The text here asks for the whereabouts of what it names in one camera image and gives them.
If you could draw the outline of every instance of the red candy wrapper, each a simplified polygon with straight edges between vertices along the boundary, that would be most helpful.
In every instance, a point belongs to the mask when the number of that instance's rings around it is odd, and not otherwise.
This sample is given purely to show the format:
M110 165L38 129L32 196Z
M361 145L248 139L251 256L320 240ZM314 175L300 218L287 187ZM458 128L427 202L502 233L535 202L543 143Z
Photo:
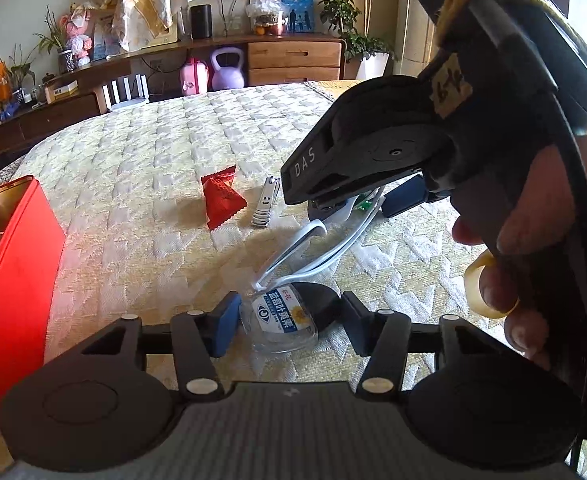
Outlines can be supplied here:
M247 201L232 189L235 175L236 166L232 166L200 179L205 194L207 227L211 231L247 207Z

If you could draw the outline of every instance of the potted plant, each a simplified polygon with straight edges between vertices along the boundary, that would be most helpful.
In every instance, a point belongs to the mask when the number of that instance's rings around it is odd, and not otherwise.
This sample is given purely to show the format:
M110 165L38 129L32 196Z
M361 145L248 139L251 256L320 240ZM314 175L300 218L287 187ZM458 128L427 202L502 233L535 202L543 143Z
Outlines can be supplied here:
M371 17L371 0L365 0L363 15L363 33L356 28L357 17L362 14L353 0L321 0L320 21L329 23L329 30L347 44L345 60L347 78L369 79L381 76L393 51L384 41L369 36L369 20Z
M45 14L45 23L49 29L49 35L34 33L34 36L40 38L38 41L38 51L42 52L47 50L48 54L51 54L53 49L58 53L58 68L60 73L71 72L74 70L74 54L66 46L66 32L64 24L68 16L63 16L60 20L56 20L54 13L49 10L47 6L47 12Z
M31 63L33 61L31 55L36 51L37 46L35 46L27 57L23 60L22 59L22 45L21 44L14 44L13 55L9 56L9 60L11 65L7 68L8 75L10 78L11 84L11 92L14 98L22 104L25 100L23 94L22 84L25 78L29 75L31 76L33 85L36 85L36 74L31 71ZM16 51L18 51L18 55L20 56L20 60L16 58Z

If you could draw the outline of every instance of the kettlebell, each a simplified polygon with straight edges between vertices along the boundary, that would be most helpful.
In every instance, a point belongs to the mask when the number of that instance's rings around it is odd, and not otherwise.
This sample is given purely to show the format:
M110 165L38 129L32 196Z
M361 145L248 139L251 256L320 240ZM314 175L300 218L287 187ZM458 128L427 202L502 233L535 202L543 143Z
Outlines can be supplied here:
M221 54L237 54L238 64L236 66L220 66L218 56ZM212 67L214 67L214 77L212 78L212 88L214 90L228 90L230 88L244 88L245 78L242 75L242 64L245 60L245 54L240 48L234 46L223 46L212 52Z

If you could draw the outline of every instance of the green leaves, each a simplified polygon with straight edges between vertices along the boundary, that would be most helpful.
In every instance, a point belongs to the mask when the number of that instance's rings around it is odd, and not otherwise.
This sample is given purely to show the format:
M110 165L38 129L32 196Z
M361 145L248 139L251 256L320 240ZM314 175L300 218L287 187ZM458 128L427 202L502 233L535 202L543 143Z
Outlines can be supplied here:
M335 30L347 43L345 59L368 59L376 52L388 53L393 59L393 51L384 41L365 36L356 30L355 21L361 12L353 0L321 0L319 4L322 6L320 21L329 23L329 30Z
M34 34L34 36L40 38L40 41L38 42L38 51L42 52L47 49L47 53L51 54L53 48L56 48L56 50L64 50L65 32L58 24L56 16L51 10L49 10L49 6L47 6L47 12L45 14L45 23L49 29L49 36L40 33Z
M329 30L337 30L341 33L355 29L355 20L360 10L355 8L353 0L321 0L322 10L320 21L329 22Z
M340 38L345 40L347 43L347 49L345 51L345 59L358 59L360 57L369 59L371 54L376 52L384 52L389 54L389 57L393 59L393 50L389 45L379 38L372 38L371 36L365 36L360 34L356 30L351 30L340 35Z
M20 63L16 64L16 47L19 47L19 52L20 52ZM29 58L31 57L31 55L33 54L33 52L35 51L36 47L34 47L32 49L32 51L29 53L29 55L27 56L27 59L25 61L22 60L22 46L21 45L14 45L14 51L13 51L13 56L9 56L9 59L11 61L11 66L8 67L9 70L9 77L10 77L10 81L11 81L11 88L13 90L17 90L19 88L21 88L23 81L25 80L25 78L30 75L33 82L34 82L34 86L36 85L36 74L34 74L30 69L31 69L31 61L29 60Z

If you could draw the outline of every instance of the bed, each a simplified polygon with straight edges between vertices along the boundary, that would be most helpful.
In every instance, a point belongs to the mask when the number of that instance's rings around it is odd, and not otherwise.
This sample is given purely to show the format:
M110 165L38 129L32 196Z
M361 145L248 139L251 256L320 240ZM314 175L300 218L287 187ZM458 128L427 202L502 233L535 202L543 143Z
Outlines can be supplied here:
M66 230L45 360L124 313L145 324L187 308L211 310L251 276L306 219L305 205L282 197L266 230L251 226L265 177L280 166L332 101L352 82L305 83L215 92L99 116L45 139L13 178L33 174ZM234 188L249 203L216 231L205 226L200 176L236 164ZM339 264L315 281L353 290L371 310L392 308L414 322L459 314L501 341L498 321L470 312L462 273L481 248L454 243L457 213L441 201L393 219L376 219ZM341 236L314 240L301 265ZM176 387L170 358L152 356L149 372ZM355 384L366 360L340 326L308 351L267 357L238 335L216 360L233 380ZM404 388L433 371L433 355L412 355ZM587 446L581 462L587 478ZM0 438L0 469L11 461Z

